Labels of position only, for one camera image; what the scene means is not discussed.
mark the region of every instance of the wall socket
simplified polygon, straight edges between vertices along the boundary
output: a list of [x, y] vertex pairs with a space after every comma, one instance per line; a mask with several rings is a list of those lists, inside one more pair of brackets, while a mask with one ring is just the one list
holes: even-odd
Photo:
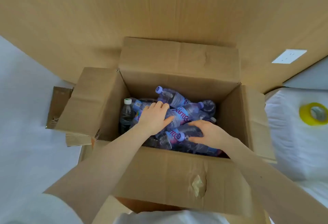
[[306, 53], [307, 50], [286, 49], [272, 63], [291, 63]]

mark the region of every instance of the person's left hand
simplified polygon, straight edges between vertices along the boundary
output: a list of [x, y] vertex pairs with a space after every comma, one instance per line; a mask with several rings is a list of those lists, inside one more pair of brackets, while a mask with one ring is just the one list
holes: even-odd
[[165, 119], [165, 114], [170, 108], [169, 104], [158, 101], [146, 106], [140, 116], [138, 126], [142, 126], [150, 135], [155, 135], [166, 127], [174, 118], [170, 116]]

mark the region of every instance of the yellow tape roll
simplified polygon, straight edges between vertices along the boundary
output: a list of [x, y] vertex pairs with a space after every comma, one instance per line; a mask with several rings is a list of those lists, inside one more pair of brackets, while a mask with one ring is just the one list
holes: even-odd
[[326, 125], [328, 123], [328, 109], [317, 102], [301, 106], [299, 116], [303, 122], [310, 126]]

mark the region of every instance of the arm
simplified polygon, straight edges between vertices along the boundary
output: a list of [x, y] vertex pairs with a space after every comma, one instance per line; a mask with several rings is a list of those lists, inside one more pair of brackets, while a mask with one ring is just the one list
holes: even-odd
[[96, 156], [79, 163], [44, 193], [66, 202], [85, 224], [92, 223], [143, 142], [172, 121], [164, 120], [169, 108], [162, 102], [145, 107], [138, 124]]
[[195, 143], [223, 150], [240, 169], [275, 224], [324, 223], [328, 209], [295, 185], [282, 173], [248, 149], [222, 128], [203, 120], [189, 123], [204, 137], [190, 137]]

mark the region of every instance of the forearm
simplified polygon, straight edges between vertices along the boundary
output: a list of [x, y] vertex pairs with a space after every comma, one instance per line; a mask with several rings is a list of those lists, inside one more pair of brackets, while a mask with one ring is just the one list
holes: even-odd
[[222, 149], [240, 169], [274, 223], [322, 223], [328, 218], [322, 204], [238, 139], [227, 140]]
[[135, 125], [97, 154], [79, 163], [45, 193], [65, 201], [85, 224], [92, 223], [133, 156], [148, 137], [142, 128]]

